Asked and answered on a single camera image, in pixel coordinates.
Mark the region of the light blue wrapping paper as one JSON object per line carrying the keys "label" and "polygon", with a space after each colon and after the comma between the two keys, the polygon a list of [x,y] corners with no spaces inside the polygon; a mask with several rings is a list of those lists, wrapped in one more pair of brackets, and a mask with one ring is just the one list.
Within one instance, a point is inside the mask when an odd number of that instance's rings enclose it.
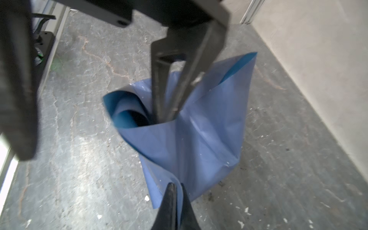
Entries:
{"label": "light blue wrapping paper", "polygon": [[152,205],[160,208],[167,185],[177,186],[177,228],[184,184],[190,202],[239,163],[256,53],[213,64],[179,115],[154,124],[151,80],[106,94],[103,104],[123,140],[138,152]]}

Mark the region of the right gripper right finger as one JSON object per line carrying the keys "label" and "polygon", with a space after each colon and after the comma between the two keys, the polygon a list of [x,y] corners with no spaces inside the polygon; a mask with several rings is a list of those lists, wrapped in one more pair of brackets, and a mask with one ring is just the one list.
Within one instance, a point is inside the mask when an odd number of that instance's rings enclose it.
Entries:
{"label": "right gripper right finger", "polygon": [[181,186],[183,188],[184,197],[180,218],[180,226],[178,227],[178,230],[201,230],[195,217],[195,213],[193,211],[185,186],[184,184],[181,184]]}

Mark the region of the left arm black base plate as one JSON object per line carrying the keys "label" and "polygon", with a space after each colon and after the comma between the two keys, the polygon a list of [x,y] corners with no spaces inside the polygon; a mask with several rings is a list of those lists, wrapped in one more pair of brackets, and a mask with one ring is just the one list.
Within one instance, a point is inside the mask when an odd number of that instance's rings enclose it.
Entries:
{"label": "left arm black base plate", "polygon": [[34,35],[34,47],[36,50],[35,64],[35,83],[36,88],[40,86],[46,63],[50,57],[51,50],[55,43],[55,35],[50,31],[42,31],[43,25],[49,20],[56,20],[56,16],[49,14],[33,13],[33,18],[41,18]]}

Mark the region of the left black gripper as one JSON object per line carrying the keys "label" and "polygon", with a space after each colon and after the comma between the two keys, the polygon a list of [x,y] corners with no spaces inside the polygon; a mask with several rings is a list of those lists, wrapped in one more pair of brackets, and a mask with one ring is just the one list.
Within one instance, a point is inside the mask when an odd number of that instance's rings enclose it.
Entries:
{"label": "left black gripper", "polygon": [[[191,92],[223,49],[230,19],[230,13],[220,1],[58,2],[121,28],[132,23],[134,10],[165,27],[198,25],[169,29],[165,38],[151,45],[152,115],[157,123],[165,123],[177,117]],[[166,98],[170,67],[177,61],[183,61],[185,65],[174,91]]]}

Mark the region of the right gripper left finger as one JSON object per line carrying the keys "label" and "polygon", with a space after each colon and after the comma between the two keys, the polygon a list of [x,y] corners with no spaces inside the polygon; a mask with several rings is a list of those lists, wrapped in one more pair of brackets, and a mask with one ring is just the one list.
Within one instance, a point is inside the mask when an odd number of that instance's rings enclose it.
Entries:
{"label": "right gripper left finger", "polygon": [[176,230],[176,228],[177,186],[169,183],[151,230]]}

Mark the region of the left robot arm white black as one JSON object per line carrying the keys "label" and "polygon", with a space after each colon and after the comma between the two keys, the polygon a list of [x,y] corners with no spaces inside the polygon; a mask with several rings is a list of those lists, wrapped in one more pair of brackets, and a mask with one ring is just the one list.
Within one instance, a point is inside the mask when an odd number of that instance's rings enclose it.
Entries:
{"label": "left robot arm white black", "polygon": [[[221,1],[63,1],[120,28],[139,11],[168,28],[151,44],[152,119],[174,120],[225,45],[231,14]],[[21,161],[38,143],[35,37],[30,1],[1,1],[1,131]]]}

